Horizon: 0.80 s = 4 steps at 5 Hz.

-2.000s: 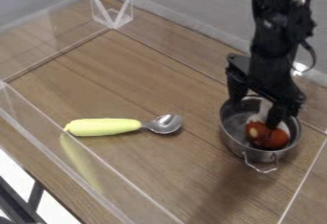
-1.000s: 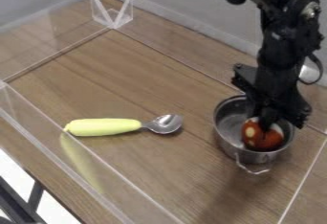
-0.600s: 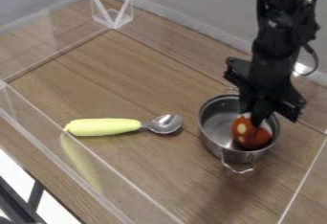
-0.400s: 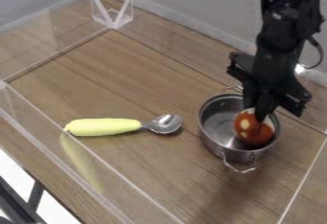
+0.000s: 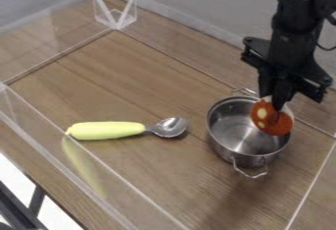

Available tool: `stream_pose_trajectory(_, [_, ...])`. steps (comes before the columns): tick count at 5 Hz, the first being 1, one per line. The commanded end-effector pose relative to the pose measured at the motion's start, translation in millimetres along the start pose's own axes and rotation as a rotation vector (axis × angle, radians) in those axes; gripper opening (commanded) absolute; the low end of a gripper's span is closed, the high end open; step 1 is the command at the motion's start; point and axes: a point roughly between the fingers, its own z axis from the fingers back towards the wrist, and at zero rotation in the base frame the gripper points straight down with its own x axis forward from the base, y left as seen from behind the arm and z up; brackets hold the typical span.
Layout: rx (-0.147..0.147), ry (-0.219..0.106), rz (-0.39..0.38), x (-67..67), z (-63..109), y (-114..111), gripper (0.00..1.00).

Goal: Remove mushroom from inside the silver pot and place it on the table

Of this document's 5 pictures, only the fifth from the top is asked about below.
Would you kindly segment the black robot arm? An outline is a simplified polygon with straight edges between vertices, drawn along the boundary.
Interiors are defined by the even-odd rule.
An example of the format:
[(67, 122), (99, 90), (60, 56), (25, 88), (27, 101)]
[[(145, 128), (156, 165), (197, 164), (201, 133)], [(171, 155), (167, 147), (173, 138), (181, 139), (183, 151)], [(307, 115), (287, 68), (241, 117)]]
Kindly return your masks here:
[(336, 26), (336, 0), (277, 0), (272, 36), (243, 39), (241, 60), (256, 68), (259, 92), (280, 110), (301, 93), (323, 100), (333, 79), (315, 60), (323, 25)]

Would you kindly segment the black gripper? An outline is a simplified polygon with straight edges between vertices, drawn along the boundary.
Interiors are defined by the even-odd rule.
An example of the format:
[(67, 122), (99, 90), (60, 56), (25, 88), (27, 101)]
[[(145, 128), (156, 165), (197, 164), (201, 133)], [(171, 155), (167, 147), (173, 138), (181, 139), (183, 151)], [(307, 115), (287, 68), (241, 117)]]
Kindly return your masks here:
[(259, 73), (259, 93), (272, 95), (273, 107), (280, 111), (300, 93), (321, 102), (333, 79), (315, 60), (321, 28), (308, 32), (275, 29), (272, 38), (245, 36), (241, 60)]

